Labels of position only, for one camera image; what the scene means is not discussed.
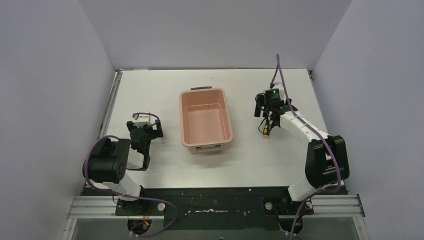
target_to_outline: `wire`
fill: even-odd
[[[264,118],[263,118],[263,120],[260,122],[259,126],[257,127],[257,130],[258,130],[261,134],[264,134],[264,132],[263,132],[263,131],[261,131],[261,126],[262,126],[262,124],[264,123],[264,121],[265,121],[265,120],[267,120],[267,118],[266,118],[266,117],[264,117]]]
[[[151,212],[152,212],[152,206],[150,205],[150,206],[148,206],[147,213],[143,216],[143,222],[142,222],[143,226],[146,223],[146,216],[148,216]]]
[[[154,114],[151,114],[151,113],[147,114],[147,113],[145,113],[145,112],[142,112],[141,114],[152,115],[152,116],[154,116],[154,117],[156,117],[156,118],[157,118],[157,121],[156,121],[155,123],[159,122],[159,118],[158,118],[156,115],[154,115]],[[90,178],[89,178],[89,160],[90,160],[90,155],[92,154],[92,151],[93,151],[94,147],[95,147],[95,146],[96,146],[96,145],[97,145],[100,141],[102,141],[103,139],[108,139],[108,138],[112,138],[112,139],[119,140],[119,137],[114,136],[114,135],[106,135],[106,136],[102,136],[102,137],[100,137],[99,139],[97,139],[97,140],[94,142],[94,144],[91,146],[90,150],[88,151],[87,156],[85,157],[85,161],[84,161],[84,176],[85,176],[85,180],[86,180],[87,184],[88,184],[88,185],[89,185],[92,189],[97,190],[97,191],[106,192],[106,193],[110,193],[110,194],[114,194],[114,195],[122,196],[122,197],[125,197],[125,198],[130,198],[130,199],[140,199],[140,200],[145,200],[145,201],[154,201],[154,202],[164,203],[164,204],[168,204],[168,205],[170,205],[171,207],[175,208],[175,210],[176,210],[175,216],[174,216],[174,218],[173,218],[173,219],[172,219],[172,220],[171,220],[171,221],[170,221],[170,222],[169,222],[166,226],[164,226],[162,229],[160,229],[160,230],[158,230],[158,231],[156,231],[156,232],[154,232],[154,233],[147,234],[147,235],[139,235],[138,237],[140,237],[140,238],[148,238],[148,237],[151,237],[151,236],[154,236],[154,235],[157,235],[157,234],[159,234],[159,233],[163,232],[165,229],[169,228],[169,226],[171,226],[171,225],[175,222],[175,220],[177,220],[177,217],[178,217],[178,208],[177,208],[177,206],[175,206],[174,204],[172,204],[172,203],[171,203],[171,202],[169,202],[169,201],[162,200],[162,199],[158,199],[158,198],[143,197],[143,196],[132,196],[132,195],[128,195],[128,194],[122,194],[122,193],[120,193],[120,192],[117,192],[117,191],[114,191],[114,190],[111,190],[111,189],[102,189],[102,188],[98,188],[98,187],[94,186],[94,184],[90,181]],[[134,225],[134,226],[130,229],[130,232],[132,232],[132,231],[133,231],[133,229],[134,229],[134,228],[136,228],[136,227],[138,227],[139,225],[140,225],[140,224]]]
[[[161,120],[159,119],[159,117],[157,115],[150,113],[150,112],[136,112],[136,113],[132,114],[133,117],[135,115],[149,115],[149,116],[153,116],[153,117],[156,118],[156,121],[154,121],[154,123],[152,125],[148,126],[147,128],[152,128],[153,126],[155,126],[156,124],[161,122]]]
[[[112,195],[112,202],[113,202],[113,203],[115,203],[115,204],[118,204],[118,203],[115,201],[115,194],[113,194],[113,195]]]
[[[286,88],[286,83],[284,81],[284,77],[283,77],[283,71],[281,70],[281,65],[280,65],[280,55],[277,53],[276,55],[276,59],[277,59],[277,70],[279,71],[279,75],[281,77],[281,82],[282,82],[282,87],[284,88],[284,95],[286,99],[290,99],[289,95],[287,94],[287,88]],[[290,108],[290,111],[293,113],[293,115],[295,117],[298,117],[299,115],[295,112],[295,110],[293,109],[292,103],[290,100],[287,101],[288,103],[288,107]],[[323,136],[321,136],[321,134],[315,130],[313,127],[311,127],[311,125],[309,125],[307,122],[305,122],[301,117],[298,117],[297,119],[299,119],[299,121],[301,123],[303,123],[308,129],[310,129],[314,134],[316,134],[319,139],[321,140],[322,144],[324,144],[325,148],[327,149],[328,154],[331,156],[331,160],[334,164],[334,168],[335,168],[335,172],[337,175],[337,186],[331,190],[331,192],[338,192],[340,190],[341,184],[342,184],[342,177],[340,175],[340,169],[339,169],[339,165],[337,164],[336,161],[336,157],[334,156],[333,151],[331,150],[329,144],[326,142],[326,140],[324,139]],[[294,220],[293,220],[293,224],[291,225],[291,231],[290,231],[290,240],[292,239],[294,233],[293,231],[295,230],[295,225],[296,225],[296,221],[298,220],[298,217],[300,215],[300,212],[303,208],[303,206],[305,205],[306,201],[315,196],[318,192],[314,192],[313,194],[311,194],[310,196],[306,197],[300,204],[299,208],[297,209],[296,215],[294,216]]]
[[[276,80],[277,72],[278,72],[278,65],[275,67],[274,76],[272,77],[271,83],[269,84],[270,89],[272,89],[275,86],[274,81]]]

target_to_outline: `pink plastic bin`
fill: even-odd
[[[181,142],[191,154],[224,151],[233,140],[222,88],[195,87],[179,95]]]

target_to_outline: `metal frame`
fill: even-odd
[[[122,79],[122,70],[117,70],[101,124],[99,137],[103,137],[109,127],[115,100]],[[364,210],[359,195],[316,195],[311,199],[314,214],[304,218],[353,218],[359,240],[369,240],[364,222]],[[111,196],[76,196],[70,207],[63,228],[62,240],[72,240],[77,219],[142,219],[143,216],[116,216],[117,205]],[[290,216],[279,215],[279,218]],[[146,219],[163,220],[164,216],[146,216]]]

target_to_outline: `white cable clip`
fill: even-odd
[[[305,122],[299,129],[304,128],[306,125],[309,125],[310,123],[311,123],[310,121]]]
[[[300,115],[296,115],[293,118],[290,118],[290,121],[293,121],[293,119],[297,119],[298,117],[301,117]]]

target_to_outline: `screw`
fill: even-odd
[[[267,202],[267,203],[265,203],[265,208],[266,208],[266,210],[271,210],[271,209],[273,209],[273,204],[270,203],[270,202]]]
[[[157,205],[157,210],[163,211],[165,209],[165,203],[161,202]]]

